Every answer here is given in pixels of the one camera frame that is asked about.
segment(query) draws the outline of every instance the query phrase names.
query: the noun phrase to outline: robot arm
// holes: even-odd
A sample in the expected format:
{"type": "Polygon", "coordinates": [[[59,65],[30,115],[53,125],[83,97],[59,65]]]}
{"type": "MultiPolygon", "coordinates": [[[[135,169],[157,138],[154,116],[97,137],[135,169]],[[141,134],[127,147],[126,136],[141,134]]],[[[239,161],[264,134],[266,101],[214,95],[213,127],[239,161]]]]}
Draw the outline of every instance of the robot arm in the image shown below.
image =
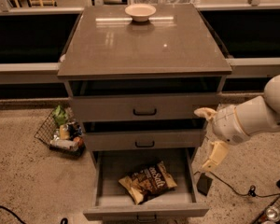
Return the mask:
{"type": "MultiPolygon", "coordinates": [[[[218,111],[199,108],[194,113],[209,121],[213,133],[224,144],[238,145],[258,133],[280,132],[280,76],[272,78],[267,83],[263,97],[258,96],[239,105],[229,105],[218,111]]],[[[213,149],[208,163],[213,163],[216,157],[222,157],[221,149],[213,149]]],[[[204,164],[203,167],[207,172],[218,165],[219,162],[208,166],[204,164]]]]}

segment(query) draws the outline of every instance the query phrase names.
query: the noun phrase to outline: bag of chips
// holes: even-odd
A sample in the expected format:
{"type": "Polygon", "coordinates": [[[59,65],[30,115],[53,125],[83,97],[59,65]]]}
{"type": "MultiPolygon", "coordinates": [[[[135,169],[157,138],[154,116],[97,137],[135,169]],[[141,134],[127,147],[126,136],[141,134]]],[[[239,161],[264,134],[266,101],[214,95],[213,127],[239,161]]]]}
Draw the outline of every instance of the bag of chips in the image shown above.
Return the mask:
{"type": "Polygon", "coordinates": [[[128,190],[135,204],[146,202],[177,187],[172,176],[167,173],[163,161],[126,175],[119,182],[128,190]]]}

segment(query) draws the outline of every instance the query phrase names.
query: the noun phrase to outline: drawer front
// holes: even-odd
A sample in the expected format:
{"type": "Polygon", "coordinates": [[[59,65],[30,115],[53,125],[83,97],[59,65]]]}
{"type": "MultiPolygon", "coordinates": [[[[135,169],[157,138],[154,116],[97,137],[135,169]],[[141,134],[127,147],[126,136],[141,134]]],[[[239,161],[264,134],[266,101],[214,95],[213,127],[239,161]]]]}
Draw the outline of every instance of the drawer front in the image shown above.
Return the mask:
{"type": "Polygon", "coordinates": [[[139,222],[166,217],[202,217],[208,211],[197,203],[197,188],[193,179],[189,152],[195,148],[154,149],[141,151],[101,152],[98,160],[92,208],[84,212],[88,220],[134,219],[139,222]],[[146,203],[135,205],[119,179],[134,167],[162,160],[177,187],[146,203]]]}
{"type": "Polygon", "coordinates": [[[85,146],[90,151],[198,147],[204,140],[204,130],[84,133],[85,146]]]}
{"type": "Polygon", "coordinates": [[[202,106],[216,107],[215,93],[197,95],[130,96],[70,99],[79,122],[104,120],[192,119],[202,106]]]}

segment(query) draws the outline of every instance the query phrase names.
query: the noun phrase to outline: bowl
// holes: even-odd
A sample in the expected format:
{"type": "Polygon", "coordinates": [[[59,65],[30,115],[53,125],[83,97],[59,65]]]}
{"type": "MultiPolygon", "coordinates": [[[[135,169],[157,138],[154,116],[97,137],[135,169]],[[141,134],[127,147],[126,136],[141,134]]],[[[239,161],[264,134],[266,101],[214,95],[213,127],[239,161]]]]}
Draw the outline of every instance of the bowl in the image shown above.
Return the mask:
{"type": "Polygon", "coordinates": [[[155,12],[156,8],[150,4],[132,4],[125,8],[125,13],[138,22],[148,21],[155,12]]]}

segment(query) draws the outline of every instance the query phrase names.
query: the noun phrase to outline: black handle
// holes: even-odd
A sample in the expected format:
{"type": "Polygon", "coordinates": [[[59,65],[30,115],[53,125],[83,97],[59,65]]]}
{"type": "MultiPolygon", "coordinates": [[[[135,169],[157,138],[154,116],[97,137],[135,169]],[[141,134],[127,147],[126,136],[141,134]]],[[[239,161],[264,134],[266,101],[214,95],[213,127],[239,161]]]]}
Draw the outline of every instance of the black handle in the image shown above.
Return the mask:
{"type": "Polygon", "coordinates": [[[133,114],[135,116],[155,116],[157,114],[157,109],[155,108],[151,112],[141,112],[141,111],[137,111],[137,110],[133,109],[133,114]]]}
{"type": "Polygon", "coordinates": [[[157,215],[155,215],[155,216],[153,217],[153,219],[142,219],[142,220],[140,220],[140,219],[139,219],[139,216],[137,216],[137,221],[138,221],[139,223],[149,223],[149,222],[152,222],[152,221],[157,221],[157,215]]]}
{"type": "Polygon", "coordinates": [[[149,145],[140,145],[140,144],[138,144],[137,141],[135,141],[134,144],[135,144],[136,147],[154,147],[155,146],[155,141],[151,141],[151,144],[149,144],[149,145]]]}

